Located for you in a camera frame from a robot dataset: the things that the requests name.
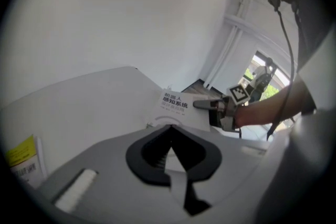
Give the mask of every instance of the dark floor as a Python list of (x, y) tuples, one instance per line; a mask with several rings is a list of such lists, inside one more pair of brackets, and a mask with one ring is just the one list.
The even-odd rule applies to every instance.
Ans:
[(208, 90), (207, 88), (203, 87), (203, 82), (201, 80), (196, 81), (183, 92), (207, 95), (210, 99), (219, 99), (222, 96), (220, 92), (214, 90), (213, 88)]

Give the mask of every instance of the person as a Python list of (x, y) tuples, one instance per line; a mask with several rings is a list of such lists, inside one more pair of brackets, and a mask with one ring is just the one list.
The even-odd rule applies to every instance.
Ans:
[(252, 73), (255, 76), (252, 81), (247, 85), (246, 91), (250, 95), (249, 104), (259, 101), (261, 95), (266, 90), (268, 84), (270, 83), (272, 58), (268, 57), (265, 62), (265, 66), (257, 67), (257, 69)]
[[(295, 13), (296, 21), (300, 23), (298, 25), (299, 50), (297, 61), (297, 72), (299, 72), (327, 35), (333, 18), (322, 0), (296, 0), (296, 3), (298, 4)], [(288, 86), (266, 100), (248, 106), (239, 106), (235, 114), (236, 126), (272, 123), (277, 118), (278, 111), (286, 99), (287, 91)], [(280, 120), (291, 118), (299, 112), (302, 115), (312, 113), (315, 108), (314, 101), (305, 83), (297, 74)]]

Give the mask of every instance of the cable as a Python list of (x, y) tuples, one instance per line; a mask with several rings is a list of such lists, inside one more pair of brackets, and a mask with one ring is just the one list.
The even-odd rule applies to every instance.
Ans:
[(292, 47), (291, 47), (290, 42), (289, 42), (289, 38), (287, 36), (287, 32), (286, 32), (286, 29), (285, 29), (285, 26), (284, 26), (284, 21), (282, 20), (281, 12), (278, 11), (278, 14), (279, 14), (279, 17), (280, 17), (280, 23), (281, 23), (282, 31), (283, 31), (283, 33), (285, 35), (285, 38), (286, 38), (286, 41), (287, 41), (287, 44), (288, 44), (288, 49), (289, 49), (289, 55), (290, 55), (290, 80), (289, 80), (288, 90), (287, 90), (285, 99), (284, 99), (284, 101), (283, 101), (283, 103), (282, 103), (282, 105), (280, 107), (280, 110), (279, 110), (278, 114), (276, 115), (276, 117), (273, 120), (271, 128), (267, 132), (267, 140), (268, 140), (269, 136), (274, 132), (274, 130), (276, 129), (276, 127), (279, 125), (279, 123), (280, 123), (280, 121), (282, 119), (283, 110), (284, 110), (284, 108), (286, 106), (286, 103), (287, 103), (287, 100), (288, 100), (288, 97), (289, 97), (289, 93), (290, 93), (290, 90), (292, 88), (293, 81), (294, 81), (294, 56), (293, 56), (293, 51), (292, 51)]

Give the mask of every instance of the green tree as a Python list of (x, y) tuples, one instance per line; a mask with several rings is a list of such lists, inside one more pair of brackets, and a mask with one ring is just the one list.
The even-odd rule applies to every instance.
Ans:
[(275, 87), (273, 87), (272, 85), (267, 86), (267, 89), (265, 92), (263, 92), (260, 100), (264, 100), (267, 98), (270, 98), (271, 96), (273, 96), (274, 94), (278, 93), (279, 90)]
[(253, 75), (252, 75), (252, 72), (250, 71), (250, 69), (246, 69), (245, 71), (245, 76), (247, 76), (248, 78), (250, 79), (253, 79)]

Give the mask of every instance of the forearm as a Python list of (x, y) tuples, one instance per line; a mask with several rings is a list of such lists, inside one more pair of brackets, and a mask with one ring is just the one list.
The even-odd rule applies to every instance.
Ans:
[[(285, 100), (287, 91), (288, 87), (285, 87), (266, 100), (240, 106), (236, 112), (236, 125), (242, 127), (272, 123)], [(307, 88), (298, 78), (292, 85), (281, 120), (288, 119), (301, 111), (306, 94)]]

